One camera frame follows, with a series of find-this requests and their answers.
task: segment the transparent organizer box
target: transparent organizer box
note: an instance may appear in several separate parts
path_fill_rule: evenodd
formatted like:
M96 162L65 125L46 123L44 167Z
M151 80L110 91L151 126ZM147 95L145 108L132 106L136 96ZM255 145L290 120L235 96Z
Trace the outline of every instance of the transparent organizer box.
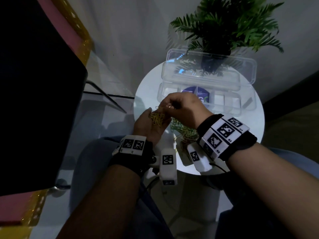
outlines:
M192 92L211 112L240 116L256 109L256 69L253 59L170 49L157 100L173 92Z

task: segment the cable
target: cable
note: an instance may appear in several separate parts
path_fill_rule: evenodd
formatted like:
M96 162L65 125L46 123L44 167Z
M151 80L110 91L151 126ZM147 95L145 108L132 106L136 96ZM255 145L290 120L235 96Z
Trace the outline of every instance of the cable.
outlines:
M152 187L151 187L152 184L153 184L155 181L159 180L159 179L160 179L159 176L157 176L155 179L153 179L153 180L148 184L148 186L145 188L145 190L141 193L141 195L138 197L137 201L138 201L140 198L142 198L143 195L146 193L146 191L147 191L149 188L152 188Z
M225 173L227 173L227 171L225 169L223 169L222 167L218 166L217 164L215 164L215 163L209 163L209 164L212 165L212 166L216 166L217 168L219 168L219 169L223 170Z

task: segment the potted plant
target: potted plant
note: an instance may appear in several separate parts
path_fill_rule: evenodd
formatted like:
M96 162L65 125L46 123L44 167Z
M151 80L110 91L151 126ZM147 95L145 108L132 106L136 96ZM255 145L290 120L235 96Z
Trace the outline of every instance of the potted plant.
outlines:
M230 55L238 47L251 47L258 51L270 45L284 52L275 36L278 23L270 18L273 10L281 6L265 3L266 0L202 0L194 14L177 17L171 22L175 31L189 32L188 50L199 49L206 53ZM202 67L210 60L203 59Z

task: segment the plastic container lid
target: plastic container lid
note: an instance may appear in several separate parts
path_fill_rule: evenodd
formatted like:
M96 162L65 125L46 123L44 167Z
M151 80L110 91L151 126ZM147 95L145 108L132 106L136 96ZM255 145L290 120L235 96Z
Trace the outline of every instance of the plastic container lid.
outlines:
M253 59L170 49L157 100L172 92L193 92L205 96L202 102L212 112L239 116L243 110L256 108L252 87L256 70Z

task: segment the white table top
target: white table top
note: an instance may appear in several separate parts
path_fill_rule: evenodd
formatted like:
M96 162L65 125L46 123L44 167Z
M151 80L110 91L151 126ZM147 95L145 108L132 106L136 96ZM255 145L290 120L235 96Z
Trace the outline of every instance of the white table top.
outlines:
M163 64L159 64L153 68L142 80L140 83L134 100L134 119L136 120L142 112L147 108L151 107L152 110L156 110L155 107L159 105L157 101L157 93L160 84L162 83L161 73L162 73ZM257 141L261 142L261 139L264 134L265 128L265 116L263 106L261 104L260 98L256 93L256 109L253 111L243 111L242 115L237 117L238 120L250 127L250 132L257 137ZM176 142L174 142L175 135L171 132L170 126L166 129L165 133L162 136L160 142L154 148L154 153L159 156L163 148L176 148ZM177 169L194 175L201 175L193 164L185 166L179 156L176 153L177 159ZM216 161L218 165L222 165L225 168L226 165L223 165L222 161ZM221 171L216 168L210 174L218 174Z

